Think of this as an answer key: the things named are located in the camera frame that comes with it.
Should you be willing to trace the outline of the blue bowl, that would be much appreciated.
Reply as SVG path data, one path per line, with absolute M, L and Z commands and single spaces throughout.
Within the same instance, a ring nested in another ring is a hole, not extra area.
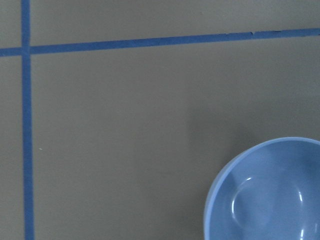
M 317 240 L 320 143 L 283 137 L 228 162 L 205 201 L 206 240 Z

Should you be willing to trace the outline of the brown paper table cover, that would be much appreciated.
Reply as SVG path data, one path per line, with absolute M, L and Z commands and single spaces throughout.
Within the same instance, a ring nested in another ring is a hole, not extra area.
M 282 137 L 320 138 L 317 0 L 0 3 L 3 240 L 202 240 Z

